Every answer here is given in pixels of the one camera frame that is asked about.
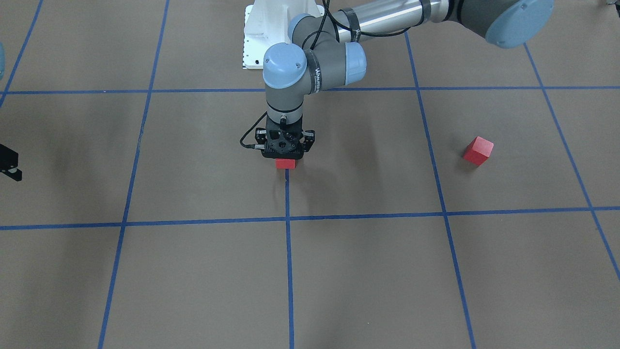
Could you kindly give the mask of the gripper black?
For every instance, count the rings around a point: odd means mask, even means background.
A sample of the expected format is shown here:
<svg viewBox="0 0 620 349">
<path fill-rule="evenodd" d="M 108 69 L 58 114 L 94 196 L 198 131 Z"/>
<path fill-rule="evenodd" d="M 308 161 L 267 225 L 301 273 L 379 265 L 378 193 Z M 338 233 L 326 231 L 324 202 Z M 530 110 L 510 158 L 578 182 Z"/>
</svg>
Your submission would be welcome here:
<svg viewBox="0 0 620 349">
<path fill-rule="evenodd" d="M 299 124 L 283 128 L 275 124 L 266 126 L 255 129 L 255 149 L 268 159 L 300 160 L 316 141 L 316 132 L 312 129 L 304 131 Z"/>
</svg>

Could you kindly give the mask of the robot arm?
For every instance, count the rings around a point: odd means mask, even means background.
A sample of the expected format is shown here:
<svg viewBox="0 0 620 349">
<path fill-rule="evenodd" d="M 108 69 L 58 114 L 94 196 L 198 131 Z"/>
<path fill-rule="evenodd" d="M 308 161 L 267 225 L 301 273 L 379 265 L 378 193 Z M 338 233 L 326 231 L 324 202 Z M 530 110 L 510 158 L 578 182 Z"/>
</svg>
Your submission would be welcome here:
<svg viewBox="0 0 620 349">
<path fill-rule="evenodd" d="M 375 0 L 331 13 L 296 14 L 286 28 L 289 42 L 270 45 L 263 55 L 266 112 L 254 124 L 254 144 L 269 159 L 299 160 L 312 148 L 314 130 L 303 129 L 306 95 L 361 81 L 366 74 L 362 42 L 396 37 L 428 22 L 456 22 L 493 46 L 513 48 L 533 38 L 548 22 L 552 0 Z"/>
</svg>

